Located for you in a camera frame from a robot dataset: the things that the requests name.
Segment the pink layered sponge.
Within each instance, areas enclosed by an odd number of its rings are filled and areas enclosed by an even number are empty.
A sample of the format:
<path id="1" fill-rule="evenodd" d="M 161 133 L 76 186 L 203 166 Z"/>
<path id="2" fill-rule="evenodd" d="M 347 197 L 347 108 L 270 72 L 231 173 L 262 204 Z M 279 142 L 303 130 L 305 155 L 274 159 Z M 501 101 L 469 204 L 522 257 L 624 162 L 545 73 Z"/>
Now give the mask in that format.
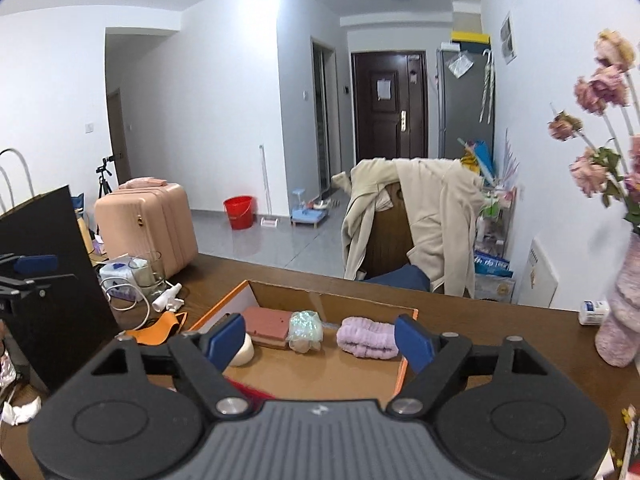
<path id="1" fill-rule="evenodd" d="M 292 313 L 262 307 L 249 307 L 242 312 L 247 335 L 258 346 L 284 349 Z"/>

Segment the lilac fluffy towel roll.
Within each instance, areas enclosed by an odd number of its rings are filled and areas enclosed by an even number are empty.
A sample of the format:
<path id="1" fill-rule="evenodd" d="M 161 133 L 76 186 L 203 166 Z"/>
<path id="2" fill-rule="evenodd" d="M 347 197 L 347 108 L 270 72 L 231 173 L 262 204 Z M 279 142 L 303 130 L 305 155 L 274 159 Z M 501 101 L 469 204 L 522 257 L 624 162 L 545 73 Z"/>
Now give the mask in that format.
<path id="1" fill-rule="evenodd" d="M 370 318 L 345 318 L 336 332 L 336 343 L 359 359 L 391 360 L 398 356 L 393 324 Z"/>

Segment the black paper shopping bag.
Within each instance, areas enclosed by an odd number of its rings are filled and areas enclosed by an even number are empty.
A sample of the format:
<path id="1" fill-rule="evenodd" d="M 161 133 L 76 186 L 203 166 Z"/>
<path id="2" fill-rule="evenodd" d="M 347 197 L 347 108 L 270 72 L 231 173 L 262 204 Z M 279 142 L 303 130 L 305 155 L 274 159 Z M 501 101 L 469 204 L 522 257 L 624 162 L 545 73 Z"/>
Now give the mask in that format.
<path id="1" fill-rule="evenodd" d="M 37 386 L 58 390 L 118 333 L 82 239 L 70 190 L 1 207 L 1 321 Z"/>

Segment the white spray bottle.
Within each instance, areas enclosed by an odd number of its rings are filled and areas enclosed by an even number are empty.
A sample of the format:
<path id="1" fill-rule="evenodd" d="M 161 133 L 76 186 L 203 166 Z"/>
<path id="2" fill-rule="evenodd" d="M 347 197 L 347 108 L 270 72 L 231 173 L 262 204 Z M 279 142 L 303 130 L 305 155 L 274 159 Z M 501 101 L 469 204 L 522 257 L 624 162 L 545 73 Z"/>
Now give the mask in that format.
<path id="1" fill-rule="evenodd" d="M 158 289 L 151 295 L 151 307 L 155 312 L 172 312 L 175 313 L 182 308 L 184 301 L 178 297 L 181 292 L 182 285 L 180 283 L 171 285 L 168 282 L 161 282 Z"/>

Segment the clear plastic container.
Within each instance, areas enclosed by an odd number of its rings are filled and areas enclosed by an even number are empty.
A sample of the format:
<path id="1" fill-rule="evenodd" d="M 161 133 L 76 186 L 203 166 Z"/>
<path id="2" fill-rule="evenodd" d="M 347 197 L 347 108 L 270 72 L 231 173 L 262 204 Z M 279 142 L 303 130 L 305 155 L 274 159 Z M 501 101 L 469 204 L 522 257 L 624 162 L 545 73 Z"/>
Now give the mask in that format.
<path id="1" fill-rule="evenodd" d="M 99 282 L 107 296 L 138 302 L 153 302 L 165 290 L 165 272 L 159 252 L 123 255 L 99 268 Z"/>

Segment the crumpled white paper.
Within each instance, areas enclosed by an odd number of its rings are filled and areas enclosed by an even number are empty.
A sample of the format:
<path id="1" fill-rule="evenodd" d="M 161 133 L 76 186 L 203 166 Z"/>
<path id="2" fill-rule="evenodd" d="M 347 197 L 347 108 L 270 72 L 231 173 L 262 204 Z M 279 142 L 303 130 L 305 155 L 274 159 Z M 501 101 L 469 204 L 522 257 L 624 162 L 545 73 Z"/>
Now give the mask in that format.
<path id="1" fill-rule="evenodd" d="M 1 390 L 1 422 L 14 427 L 27 424 L 41 410 L 39 391 L 18 382 Z"/>

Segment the wooden chair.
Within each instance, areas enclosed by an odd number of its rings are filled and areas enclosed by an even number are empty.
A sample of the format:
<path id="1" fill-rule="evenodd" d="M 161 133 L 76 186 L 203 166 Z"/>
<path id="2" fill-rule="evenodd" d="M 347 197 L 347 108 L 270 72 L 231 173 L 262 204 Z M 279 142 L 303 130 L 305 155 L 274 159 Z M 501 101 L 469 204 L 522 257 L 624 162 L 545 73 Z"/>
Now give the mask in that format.
<path id="1" fill-rule="evenodd" d="M 360 266 L 361 281 L 442 294 L 442 287 L 434 288 L 428 276 L 409 261 L 413 240 L 400 184 L 387 185 L 385 191 L 393 207 L 374 213 L 366 255 Z"/>

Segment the pink hard suitcase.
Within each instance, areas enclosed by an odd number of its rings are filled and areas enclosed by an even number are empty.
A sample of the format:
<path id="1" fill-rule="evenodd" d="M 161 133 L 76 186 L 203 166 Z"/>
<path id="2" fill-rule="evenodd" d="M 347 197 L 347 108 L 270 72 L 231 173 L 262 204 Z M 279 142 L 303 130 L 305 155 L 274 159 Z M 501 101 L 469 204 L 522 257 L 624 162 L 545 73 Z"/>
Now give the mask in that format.
<path id="1" fill-rule="evenodd" d="M 198 255 L 188 196 L 177 183 L 119 188 L 96 201 L 94 215 L 112 259 L 157 252 L 170 278 Z"/>

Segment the beige coat on chair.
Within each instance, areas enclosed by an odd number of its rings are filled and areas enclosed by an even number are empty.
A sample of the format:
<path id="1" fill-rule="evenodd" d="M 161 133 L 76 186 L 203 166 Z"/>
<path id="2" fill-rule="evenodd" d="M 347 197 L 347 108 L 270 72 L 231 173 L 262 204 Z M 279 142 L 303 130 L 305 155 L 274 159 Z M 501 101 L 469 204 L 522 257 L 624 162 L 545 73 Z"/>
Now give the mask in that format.
<path id="1" fill-rule="evenodd" d="M 332 184 L 349 196 L 341 227 L 344 274 L 356 280 L 378 212 L 393 207 L 386 188 L 397 183 L 412 247 L 408 260 L 449 296 L 475 296 L 476 222 L 486 205 L 484 179 L 459 159 L 363 159 Z"/>

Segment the white medicine box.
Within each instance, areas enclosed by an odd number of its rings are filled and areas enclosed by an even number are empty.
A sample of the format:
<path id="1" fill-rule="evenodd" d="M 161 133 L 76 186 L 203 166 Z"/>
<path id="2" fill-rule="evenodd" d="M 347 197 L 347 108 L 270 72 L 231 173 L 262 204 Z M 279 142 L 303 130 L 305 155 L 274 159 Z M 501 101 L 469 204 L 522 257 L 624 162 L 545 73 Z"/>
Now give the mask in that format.
<path id="1" fill-rule="evenodd" d="M 610 313 L 606 300 L 585 300 L 578 311 L 578 322 L 582 326 L 601 326 Z"/>

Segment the pink textured vase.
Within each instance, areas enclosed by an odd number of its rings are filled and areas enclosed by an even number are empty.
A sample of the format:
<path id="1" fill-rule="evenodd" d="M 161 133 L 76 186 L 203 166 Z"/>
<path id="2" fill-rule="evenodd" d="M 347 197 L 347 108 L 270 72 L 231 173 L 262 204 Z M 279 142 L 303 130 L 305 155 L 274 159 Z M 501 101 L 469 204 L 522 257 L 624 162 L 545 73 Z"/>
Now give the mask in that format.
<path id="1" fill-rule="evenodd" d="M 610 312 L 594 344 L 608 365 L 626 367 L 639 353 L 639 234 L 633 232 L 620 273 L 606 298 Z"/>

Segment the grey refrigerator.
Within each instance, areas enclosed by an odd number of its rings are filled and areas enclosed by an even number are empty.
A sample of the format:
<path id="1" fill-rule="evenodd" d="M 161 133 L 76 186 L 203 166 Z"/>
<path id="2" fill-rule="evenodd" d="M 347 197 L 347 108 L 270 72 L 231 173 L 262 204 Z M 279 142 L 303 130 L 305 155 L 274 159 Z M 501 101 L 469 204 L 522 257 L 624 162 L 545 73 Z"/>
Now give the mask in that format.
<path id="1" fill-rule="evenodd" d="M 461 158 L 464 144 L 482 142 L 494 154 L 494 61 L 482 44 L 438 49 L 438 158 Z"/>

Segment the dark brown entrance door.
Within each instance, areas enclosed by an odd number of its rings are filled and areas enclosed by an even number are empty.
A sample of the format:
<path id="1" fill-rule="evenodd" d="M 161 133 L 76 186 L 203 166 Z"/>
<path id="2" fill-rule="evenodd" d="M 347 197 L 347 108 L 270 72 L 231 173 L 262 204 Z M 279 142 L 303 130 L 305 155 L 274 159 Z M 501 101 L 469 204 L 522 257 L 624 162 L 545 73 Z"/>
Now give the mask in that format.
<path id="1" fill-rule="evenodd" d="M 428 155 L 425 53 L 356 52 L 352 86 L 358 162 Z"/>

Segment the yellow box on fridge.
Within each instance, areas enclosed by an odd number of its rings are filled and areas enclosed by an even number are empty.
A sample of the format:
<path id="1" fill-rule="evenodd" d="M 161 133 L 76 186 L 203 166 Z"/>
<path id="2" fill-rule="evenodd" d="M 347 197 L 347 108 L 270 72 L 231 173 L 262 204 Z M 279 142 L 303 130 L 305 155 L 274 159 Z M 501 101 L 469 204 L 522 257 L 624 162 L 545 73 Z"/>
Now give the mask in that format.
<path id="1" fill-rule="evenodd" d="M 490 36 L 481 32 L 462 32 L 461 30 L 453 30 L 451 32 L 452 42 L 472 42 L 473 44 L 490 44 Z"/>

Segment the white wall panel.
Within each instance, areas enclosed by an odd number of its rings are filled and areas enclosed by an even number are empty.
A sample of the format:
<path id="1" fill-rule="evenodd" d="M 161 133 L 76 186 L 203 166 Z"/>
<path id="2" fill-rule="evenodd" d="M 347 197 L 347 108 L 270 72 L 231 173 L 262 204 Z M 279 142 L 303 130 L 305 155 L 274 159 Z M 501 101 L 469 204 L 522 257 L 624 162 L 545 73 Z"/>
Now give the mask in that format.
<path id="1" fill-rule="evenodd" d="M 559 280 L 540 241 L 534 237 L 518 289 L 518 304 L 550 308 Z"/>

